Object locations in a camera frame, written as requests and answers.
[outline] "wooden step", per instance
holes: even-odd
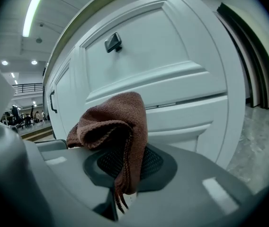
[[[34,135],[31,135],[27,138],[23,138],[24,140],[29,140],[29,141],[36,141],[36,140],[39,140],[39,139],[42,139],[46,136],[49,136],[49,135],[52,135],[53,134],[53,129],[51,128],[50,130],[47,130],[47,131],[43,131],[41,133],[38,133],[38,134],[34,134]]]
[[[23,134],[23,135],[21,135],[21,138],[25,140],[25,138],[28,138],[30,136],[34,136],[34,135],[37,135],[37,134],[40,134],[40,133],[43,133],[43,132],[46,132],[46,131],[49,131],[49,130],[52,130],[52,129],[53,129],[52,126],[42,128],[42,129],[32,131],[32,132],[27,133],[27,134]]]

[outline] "railing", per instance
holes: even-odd
[[[12,85],[12,86],[16,90],[15,94],[30,93],[30,92],[43,92],[43,83],[18,84],[18,85]]]

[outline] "brown towel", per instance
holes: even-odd
[[[141,164],[147,143],[146,111],[135,92],[116,95],[87,110],[67,136],[67,146],[88,149],[125,145],[123,168],[115,179],[115,200],[123,212],[123,193],[132,194],[140,181]]]

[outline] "black handle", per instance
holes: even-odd
[[[53,100],[51,99],[51,96],[54,94],[54,90],[51,92],[49,99],[50,99],[50,106],[51,106],[51,110],[54,111],[56,114],[58,113],[58,111],[56,109],[54,109],[53,107]]]
[[[114,33],[113,35],[111,35],[111,37],[109,37],[106,41],[105,41],[105,48],[107,53],[113,51],[114,49],[116,50],[116,52],[119,52],[122,47],[122,40],[119,36],[118,33]]]

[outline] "tiled floor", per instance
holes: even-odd
[[[35,123],[32,126],[23,127],[23,129],[19,128],[18,133],[19,133],[19,135],[28,134],[28,133],[31,133],[33,131],[37,131],[37,130],[47,128],[47,127],[50,127],[50,126],[51,126],[50,121],[43,121],[43,122],[40,122],[40,123]]]
[[[253,193],[269,185],[269,110],[246,107],[241,138],[227,170]]]
[[[39,140],[36,140],[35,142],[50,141],[50,140],[55,140],[55,138],[53,137],[53,135],[46,136],[44,138],[41,138]]]

